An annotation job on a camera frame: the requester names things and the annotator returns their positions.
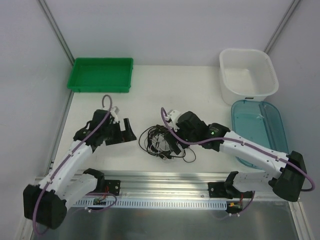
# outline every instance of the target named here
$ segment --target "white tabletop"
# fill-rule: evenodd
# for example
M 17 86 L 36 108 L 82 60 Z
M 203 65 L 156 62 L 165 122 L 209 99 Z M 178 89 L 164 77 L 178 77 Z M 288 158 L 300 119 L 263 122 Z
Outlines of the white tabletop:
M 148 127 L 162 124 L 160 108 L 194 112 L 206 124 L 219 123 L 231 128 L 231 106 L 221 97 L 219 68 L 208 66 L 141 66 L 135 65 L 129 93 L 110 93 L 118 117 L 129 118 L 137 138 Z M 67 116 L 54 165 L 70 147 L 79 129 L 101 108 L 104 93 L 75 93 Z M 143 152 L 137 141 L 102 145 L 86 161 L 82 169 L 110 171 L 229 173 L 253 172 L 234 156 L 191 146 L 196 161 L 185 163 L 181 158 L 162 160 Z M 187 150 L 186 160 L 193 155 Z

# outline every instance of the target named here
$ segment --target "white wall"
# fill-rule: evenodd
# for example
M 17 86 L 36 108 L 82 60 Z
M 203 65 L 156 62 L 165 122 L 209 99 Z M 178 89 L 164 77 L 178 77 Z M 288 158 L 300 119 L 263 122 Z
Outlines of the white wall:
M 23 190 L 44 173 L 71 70 L 36 0 L 0 3 L 0 238 L 13 239 Z
M 263 50 L 292 0 L 47 0 L 74 57 L 219 65 L 225 48 Z
M 315 239 L 320 238 L 319 44 L 320 1 L 303 0 L 270 53 L 280 86 L 268 98 L 281 112 L 289 149 L 303 154 L 307 172 L 317 183 L 315 191 L 301 194 Z

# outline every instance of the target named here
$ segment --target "blue tray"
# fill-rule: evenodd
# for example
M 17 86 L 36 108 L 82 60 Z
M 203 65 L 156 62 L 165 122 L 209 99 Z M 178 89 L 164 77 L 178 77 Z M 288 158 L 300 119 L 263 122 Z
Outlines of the blue tray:
M 241 137 L 263 147 L 289 153 L 286 134 L 278 109 L 265 101 L 240 100 L 231 108 L 232 129 Z M 247 167 L 260 169 L 238 158 Z

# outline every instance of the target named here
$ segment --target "green tray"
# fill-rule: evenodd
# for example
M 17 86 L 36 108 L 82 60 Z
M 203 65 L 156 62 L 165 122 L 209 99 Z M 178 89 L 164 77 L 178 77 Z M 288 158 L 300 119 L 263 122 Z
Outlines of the green tray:
M 78 93 L 128 93 L 133 65 L 132 58 L 79 57 L 67 87 Z

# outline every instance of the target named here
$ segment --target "white bin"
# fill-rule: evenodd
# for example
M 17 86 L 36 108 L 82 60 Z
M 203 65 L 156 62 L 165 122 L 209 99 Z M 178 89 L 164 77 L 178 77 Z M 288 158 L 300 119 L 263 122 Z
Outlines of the white bin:
M 220 87 L 227 104 L 238 100 L 263 101 L 278 91 L 275 69 L 263 51 L 228 48 L 219 58 Z

